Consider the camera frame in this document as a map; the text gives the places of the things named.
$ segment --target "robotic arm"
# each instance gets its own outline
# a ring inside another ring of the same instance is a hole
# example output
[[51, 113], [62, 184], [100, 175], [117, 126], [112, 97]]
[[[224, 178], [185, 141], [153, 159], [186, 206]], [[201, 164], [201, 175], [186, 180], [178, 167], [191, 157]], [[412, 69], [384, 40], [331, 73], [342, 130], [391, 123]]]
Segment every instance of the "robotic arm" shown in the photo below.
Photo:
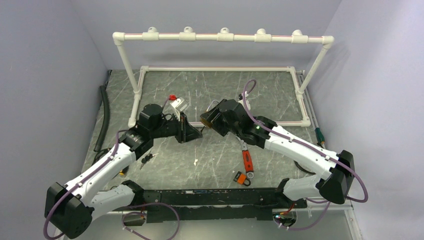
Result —
[[354, 170], [354, 159], [351, 153], [344, 150], [337, 154], [315, 146], [264, 116], [256, 116], [254, 119], [257, 123], [255, 123], [240, 102], [234, 99], [223, 99], [214, 108], [201, 114], [200, 120], [221, 136], [231, 132], [249, 145], [286, 155], [316, 173], [301, 179], [283, 179], [277, 188], [277, 192], [283, 197], [291, 201], [323, 197], [336, 204], [345, 202], [354, 176], [340, 165], [330, 161], [330, 158], [337, 159], [338, 162]]
[[64, 186], [56, 182], [47, 190], [44, 235], [50, 221], [68, 238], [74, 239], [101, 215], [123, 206], [143, 203], [143, 189], [131, 180], [109, 191], [99, 191], [121, 169], [152, 148], [154, 139], [172, 136], [179, 143], [186, 143], [201, 138], [202, 133], [189, 124], [183, 112], [178, 112], [177, 116], [163, 114], [161, 106], [146, 105], [136, 125], [125, 131], [103, 158]]

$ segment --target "marble table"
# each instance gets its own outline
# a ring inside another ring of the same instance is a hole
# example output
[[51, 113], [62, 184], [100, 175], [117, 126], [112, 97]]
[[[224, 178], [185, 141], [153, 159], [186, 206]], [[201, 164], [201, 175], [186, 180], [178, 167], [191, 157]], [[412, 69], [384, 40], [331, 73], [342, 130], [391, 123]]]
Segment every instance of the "marble table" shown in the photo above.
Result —
[[[140, 71], [134, 70], [135, 78]], [[190, 107], [184, 112], [189, 121], [199, 121], [212, 100], [234, 99], [242, 92], [245, 82], [257, 79], [256, 88], [249, 101], [254, 115], [262, 115], [274, 121], [298, 121], [302, 119], [296, 102], [293, 81], [287, 72], [196, 72], [151, 71], [144, 77], [139, 111], [146, 104], [162, 105], [170, 94], [186, 99]], [[133, 89], [124, 70], [114, 70], [107, 85], [110, 101], [110, 124], [103, 148], [113, 146], [115, 133], [128, 129], [127, 123], [133, 104]], [[167, 106], [164, 113], [172, 113]], [[95, 156], [94, 145], [103, 121], [100, 107], [94, 132], [84, 162], [88, 169]], [[294, 135], [311, 143], [316, 142], [310, 127], [286, 127]], [[292, 159], [270, 150], [249, 146], [254, 167], [250, 188], [277, 187], [284, 178], [307, 176], [296, 168]], [[144, 189], [225, 189], [246, 188], [233, 181], [238, 171], [244, 172], [241, 146], [236, 137], [220, 136], [212, 129], [203, 131], [203, 138], [180, 144], [174, 137], [154, 140], [151, 153], [157, 154], [140, 170], [140, 161], [129, 166], [125, 176], [117, 175], [103, 190], [109, 190], [131, 179]]]

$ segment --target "red handle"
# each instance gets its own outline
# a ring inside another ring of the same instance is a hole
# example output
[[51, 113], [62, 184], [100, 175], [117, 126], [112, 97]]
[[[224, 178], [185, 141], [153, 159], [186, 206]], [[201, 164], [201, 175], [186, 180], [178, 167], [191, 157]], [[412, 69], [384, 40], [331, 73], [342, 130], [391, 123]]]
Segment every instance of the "red handle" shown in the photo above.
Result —
[[246, 173], [253, 172], [253, 164], [252, 164], [252, 158], [249, 150], [242, 151], [243, 153], [243, 163], [244, 163], [244, 169], [246, 170]]

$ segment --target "pvc pipe frame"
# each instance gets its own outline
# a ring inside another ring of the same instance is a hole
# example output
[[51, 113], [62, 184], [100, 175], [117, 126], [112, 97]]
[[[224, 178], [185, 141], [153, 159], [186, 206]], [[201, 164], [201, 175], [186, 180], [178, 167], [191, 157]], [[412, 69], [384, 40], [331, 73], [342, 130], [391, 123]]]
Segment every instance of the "pvc pipe frame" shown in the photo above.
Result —
[[[259, 29], [256, 34], [234, 34], [229, 33], [228, 28], [224, 27], [219, 33], [201, 33], [197, 34], [193, 32], [193, 29], [189, 26], [184, 28], [183, 32], [180, 33], [159, 33], [155, 27], [150, 27], [147, 32], [143, 33], [124, 33], [114, 32], [113, 41], [118, 48], [120, 57], [122, 58], [123, 65], [125, 66], [126, 73], [128, 74], [129, 81], [134, 92], [134, 103], [132, 105], [131, 116], [128, 120], [128, 127], [132, 128], [136, 124], [137, 111], [139, 102], [142, 96], [142, 86], [144, 76], [149, 71], [202, 71], [202, 72], [290, 72], [296, 99], [299, 102], [300, 111], [302, 113], [302, 120], [300, 121], [279, 121], [277, 122], [280, 126], [299, 126], [308, 127], [311, 125], [310, 117], [306, 111], [304, 102], [304, 92], [308, 86], [311, 78], [315, 71], [326, 55], [328, 49], [331, 48], [334, 37], [332, 36], [307, 36], [303, 35], [300, 30], [295, 30], [292, 35], [271, 35], [266, 34], [265, 29]], [[316, 57], [311, 69], [306, 75], [303, 83], [299, 86], [299, 82], [296, 76], [296, 70], [293, 66], [288, 67], [150, 67], [142, 66], [140, 69], [140, 77], [138, 82], [134, 77], [133, 70], [131, 68], [130, 61], [127, 53], [124, 49], [124, 41], [143, 40], [143, 41], [159, 41], [159, 40], [180, 40], [180, 41], [218, 41], [218, 42], [255, 42], [255, 43], [292, 43], [292, 44], [322, 44], [322, 49]], [[191, 122], [194, 127], [203, 127], [201, 122]]]

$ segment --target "wall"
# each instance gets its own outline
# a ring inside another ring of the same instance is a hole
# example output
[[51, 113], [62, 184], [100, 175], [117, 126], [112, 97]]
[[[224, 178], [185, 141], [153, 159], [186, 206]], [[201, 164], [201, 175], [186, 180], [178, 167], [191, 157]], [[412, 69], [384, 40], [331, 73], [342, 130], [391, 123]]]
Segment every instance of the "wall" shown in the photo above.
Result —
[[420, 0], [343, 0], [308, 87], [327, 146], [353, 153], [368, 188], [354, 204], [365, 240], [424, 239], [423, 23]]
[[48, 187], [81, 171], [107, 69], [70, 1], [0, 6], [0, 238], [39, 240]]
[[[142, 33], [156, 27], [179, 33], [190, 26], [196, 33], [255, 34], [260, 28], [274, 35], [296, 29], [322, 36], [341, 0], [72, 0], [109, 69], [124, 69], [113, 32]], [[155, 41], [126, 42], [133, 69], [150, 66], [295, 66], [305, 69], [312, 44]]]

